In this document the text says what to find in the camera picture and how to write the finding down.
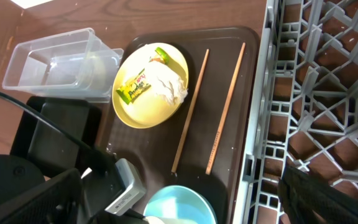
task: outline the light blue bowl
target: light blue bowl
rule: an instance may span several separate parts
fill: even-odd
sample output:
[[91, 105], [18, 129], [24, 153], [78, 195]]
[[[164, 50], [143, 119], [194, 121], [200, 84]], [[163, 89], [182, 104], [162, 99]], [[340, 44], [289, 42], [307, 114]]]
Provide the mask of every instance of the light blue bowl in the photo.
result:
[[144, 215], [216, 224], [216, 215], [209, 202], [194, 190], [179, 185], [164, 187], [155, 193], [146, 205]]

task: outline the yellow plate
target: yellow plate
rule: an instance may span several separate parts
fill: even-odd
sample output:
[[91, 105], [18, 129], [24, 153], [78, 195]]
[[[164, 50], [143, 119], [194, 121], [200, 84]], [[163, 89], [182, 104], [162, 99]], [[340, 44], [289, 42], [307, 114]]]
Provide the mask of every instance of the yellow plate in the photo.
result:
[[168, 66], [183, 80], [185, 88], [188, 88], [189, 71], [184, 56], [174, 46], [164, 43], [149, 44], [137, 49], [122, 64], [117, 72], [112, 86], [112, 104], [119, 119], [133, 128], [151, 128], [156, 126], [176, 112], [180, 104], [169, 105], [160, 97], [155, 96], [151, 89], [140, 94], [133, 103], [126, 105], [116, 90], [128, 79], [134, 78], [144, 68], [153, 56], [154, 49], [161, 47], [170, 56]]

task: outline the black tray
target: black tray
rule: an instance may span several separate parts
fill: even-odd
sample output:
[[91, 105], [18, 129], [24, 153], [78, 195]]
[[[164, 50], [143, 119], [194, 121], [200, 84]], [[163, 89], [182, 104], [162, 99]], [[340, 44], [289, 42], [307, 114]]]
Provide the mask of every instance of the black tray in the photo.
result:
[[[68, 133], [93, 146], [101, 112], [84, 100], [67, 100], [32, 96], [27, 105], [41, 112]], [[11, 155], [33, 162], [47, 177], [76, 167], [87, 168], [78, 146], [33, 116], [23, 112], [12, 145]]]
[[[143, 213], [156, 191], [166, 185], [178, 184], [203, 195], [214, 208], [218, 223], [229, 223], [245, 143], [259, 48], [257, 34], [245, 27], [231, 27], [143, 35], [129, 44], [124, 60], [139, 47], [154, 42], [172, 44], [185, 56], [189, 68], [189, 95], [170, 119], [153, 128], [130, 128], [115, 117], [108, 151], [131, 161], [145, 181], [147, 194], [134, 206], [137, 212]], [[243, 42], [247, 44], [246, 51], [216, 160], [211, 175], [206, 175], [209, 155]], [[173, 159], [206, 49], [210, 49], [209, 58], [175, 177], [171, 175]]]

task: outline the chopstick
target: chopstick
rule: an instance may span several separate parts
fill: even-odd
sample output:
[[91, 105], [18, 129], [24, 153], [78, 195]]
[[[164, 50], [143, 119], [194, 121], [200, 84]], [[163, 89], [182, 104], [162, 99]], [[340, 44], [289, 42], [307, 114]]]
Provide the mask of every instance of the chopstick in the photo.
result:
[[208, 59], [208, 54], [209, 54], [209, 49], [206, 49], [204, 62], [203, 62], [203, 65], [201, 66], [200, 74], [198, 75], [197, 84], [196, 84], [196, 88], [194, 90], [193, 97], [191, 99], [189, 112], [187, 112], [185, 126], [183, 127], [183, 131], [181, 133], [179, 146], [178, 146], [178, 149], [177, 149], [177, 154], [175, 156], [175, 160], [173, 161], [172, 170], [171, 170], [173, 173], [176, 173], [177, 168], [178, 168], [180, 155], [181, 155], [181, 152], [183, 150], [183, 145], [185, 144], [187, 130], [188, 130], [189, 125], [190, 125], [191, 116], [193, 115], [193, 110], [194, 110], [194, 107], [195, 107], [195, 104], [196, 104], [196, 101], [197, 101], [197, 95], [198, 95], [198, 92], [200, 90], [201, 81], [202, 81], [203, 76], [204, 76], [204, 70], [205, 70], [206, 61]]
[[205, 173], [208, 175], [210, 175], [210, 173], [211, 173], [212, 166], [214, 164], [214, 160], [215, 160], [215, 156], [216, 156], [216, 151], [218, 150], [219, 141], [221, 140], [224, 122], [226, 121], [227, 111], [229, 110], [230, 101], [231, 101], [231, 98], [233, 95], [234, 87], [236, 85], [236, 80], [237, 80], [237, 76], [239, 74], [242, 56], [244, 54], [245, 48], [246, 48], [246, 43], [244, 42], [244, 43], [242, 43], [240, 55], [237, 60], [237, 65], [236, 65], [236, 68], [234, 69], [233, 77], [232, 77], [231, 83], [230, 83], [229, 93], [227, 93], [226, 102], [224, 104], [224, 108], [223, 108], [223, 112], [222, 112], [222, 116], [221, 116], [221, 121], [219, 122], [218, 131], [216, 132], [216, 135], [215, 135], [215, 140], [214, 140], [214, 144], [212, 147], [211, 155], [209, 156], [208, 166], [206, 167]]

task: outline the brown tray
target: brown tray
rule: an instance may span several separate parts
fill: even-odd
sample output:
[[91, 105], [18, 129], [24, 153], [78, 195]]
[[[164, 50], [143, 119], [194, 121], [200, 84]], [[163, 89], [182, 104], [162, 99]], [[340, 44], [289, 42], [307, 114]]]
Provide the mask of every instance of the brown tray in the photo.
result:
[[[250, 93], [258, 51], [257, 34], [245, 27], [191, 30], [137, 37], [127, 47], [124, 61], [139, 47], [154, 42], [172, 44], [185, 56], [189, 68], [189, 95], [179, 110], [162, 124], [134, 129], [114, 118], [108, 151], [125, 157], [139, 170], [147, 194], [134, 206], [143, 213], [156, 191], [167, 185], [184, 185], [204, 196], [214, 208], [218, 223], [229, 223], [234, 211], [237, 181], [245, 143]], [[246, 52], [231, 100], [210, 176], [205, 174], [219, 120], [243, 42]], [[179, 162], [171, 168], [206, 49], [210, 49], [203, 81]]]

